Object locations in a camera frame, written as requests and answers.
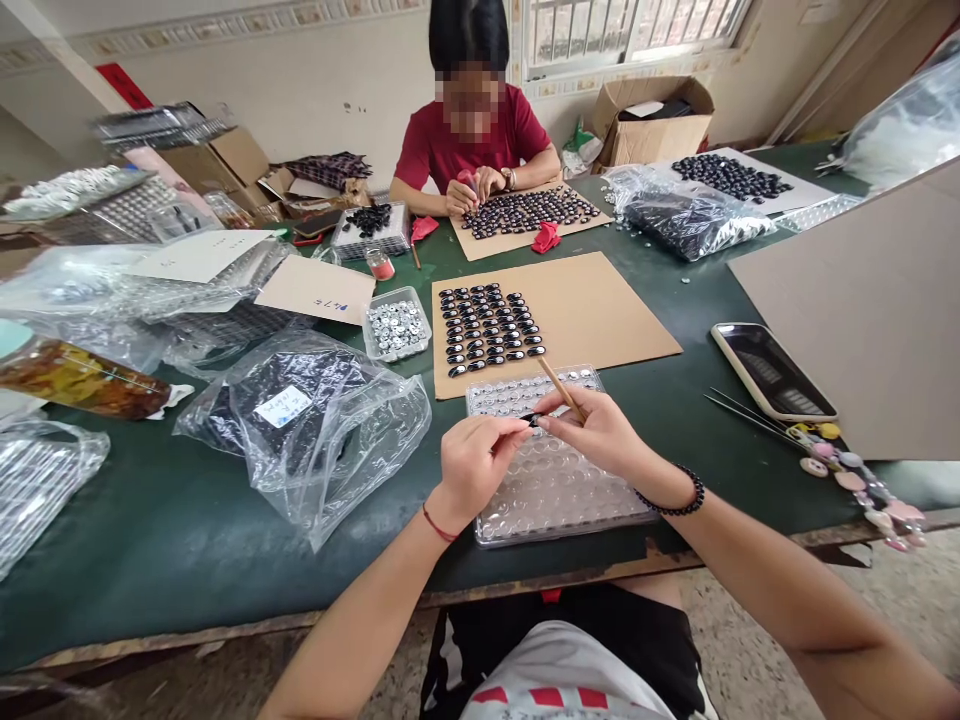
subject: black rubber band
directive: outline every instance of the black rubber band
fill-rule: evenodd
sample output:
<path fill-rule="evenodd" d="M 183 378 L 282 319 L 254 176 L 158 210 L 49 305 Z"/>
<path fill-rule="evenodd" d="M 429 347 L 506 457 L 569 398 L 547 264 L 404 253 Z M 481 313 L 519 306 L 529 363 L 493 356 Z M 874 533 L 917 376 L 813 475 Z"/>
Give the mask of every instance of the black rubber band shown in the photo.
<path fill-rule="evenodd" d="M 643 495 L 640 494 L 639 490 L 634 490 L 634 492 L 637 494 L 637 497 L 640 498 L 640 501 L 644 505 L 646 505 L 651 510 L 660 513 L 661 515 L 672 515 L 672 516 L 690 515 L 691 513 L 695 513 L 697 510 L 699 510 L 700 506 L 703 505 L 703 496 L 706 490 L 703 487 L 703 481 L 700 480 L 700 478 L 697 476 L 697 474 L 693 470 L 691 470 L 690 468 L 685 468 L 683 465 L 679 465 L 677 463 L 674 463 L 674 465 L 676 465 L 678 468 L 683 470 L 688 476 L 690 476 L 690 479 L 693 480 L 693 487 L 697 491 L 697 497 L 694 498 L 692 503 L 690 503 L 686 507 L 679 508 L 676 510 L 674 510 L 673 508 L 662 508 L 659 505 L 654 505 L 652 502 L 647 500 Z"/>

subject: phone screen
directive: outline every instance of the phone screen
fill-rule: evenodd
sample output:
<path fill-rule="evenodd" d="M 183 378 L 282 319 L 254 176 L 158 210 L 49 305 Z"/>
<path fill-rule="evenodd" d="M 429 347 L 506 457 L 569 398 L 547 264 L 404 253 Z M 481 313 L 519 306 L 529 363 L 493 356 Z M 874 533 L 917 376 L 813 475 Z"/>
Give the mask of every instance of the phone screen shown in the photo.
<path fill-rule="evenodd" d="M 837 414 L 763 325 L 718 325 L 767 402 L 784 415 Z"/>

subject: tiled floor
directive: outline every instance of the tiled floor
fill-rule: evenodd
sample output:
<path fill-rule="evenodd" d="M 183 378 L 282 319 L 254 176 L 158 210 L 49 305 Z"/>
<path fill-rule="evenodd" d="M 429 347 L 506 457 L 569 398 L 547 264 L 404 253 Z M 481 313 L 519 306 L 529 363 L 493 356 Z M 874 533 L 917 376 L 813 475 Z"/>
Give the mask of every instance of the tiled floor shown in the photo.
<path fill-rule="evenodd" d="M 960 678 L 960 530 L 937 533 L 913 556 L 876 548 L 872 570 L 837 572 L 941 671 Z M 783 651 L 706 570 L 684 573 L 684 602 L 721 715 L 739 720 L 821 715 Z M 363 720 L 418 716 L 423 663 L 435 613 L 417 613 Z M 303 633 L 237 640 L 202 658 L 188 653 L 120 680 L 95 700 L 63 703 L 31 720 L 245 720 L 253 718 Z"/>

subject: hand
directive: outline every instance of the hand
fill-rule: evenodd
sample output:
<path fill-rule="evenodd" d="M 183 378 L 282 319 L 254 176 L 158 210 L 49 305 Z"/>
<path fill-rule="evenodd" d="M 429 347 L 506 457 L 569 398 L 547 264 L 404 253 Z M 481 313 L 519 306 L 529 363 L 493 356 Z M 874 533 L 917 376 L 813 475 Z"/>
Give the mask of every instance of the hand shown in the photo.
<path fill-rule="evenodd" d="M 477 193 L 480 195 L 480 202 L 485 203 L 495 192 L 503 190 L 507 186 L 507 179 L 499 170 L 483 167 L 477 168 L 473 175 L 473 181 L 477 184 Z"/>
<path fill-rule="evenodd" d="M 563 396 L 554 390 L 533 409 L 543 413 L 538 425 L 582 452 L 590 462 L 633 485 L 650 502 L 667 508 L 682 508 L 696 496 L 687 474 L 657 455 L 643 442 L 606 393 L 566 386 L 570 397 L 587 418 L 580 424 L 572 410 L 558 418 L 548 417 L 561 405 Z"/>
<path fill-rule="evenodd" d="M 523 420 L 469 417 L 440 441 L 443 479 L 427 499 L 430 517 L 444 532 L 460 533 L 500 487 L 517 449 L 533 435 Z"/>
<path fill-rule="evenodd" d="M 460 217 L 464 213 L 473 212 L 479 206 L 477 194 L 469 185 L 451 180 L 447 185 L 447 214 L 450 217 Z"/>

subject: window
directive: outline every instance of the window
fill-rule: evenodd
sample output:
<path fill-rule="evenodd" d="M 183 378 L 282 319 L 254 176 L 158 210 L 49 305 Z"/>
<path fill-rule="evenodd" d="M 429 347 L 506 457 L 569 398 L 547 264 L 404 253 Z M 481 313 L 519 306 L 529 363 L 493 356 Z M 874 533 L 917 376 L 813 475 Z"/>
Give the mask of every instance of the window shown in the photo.
<path fill-rule="evenodd" d="M 750 0 L 526 0 L 526 79 L 730 47 Z"/>

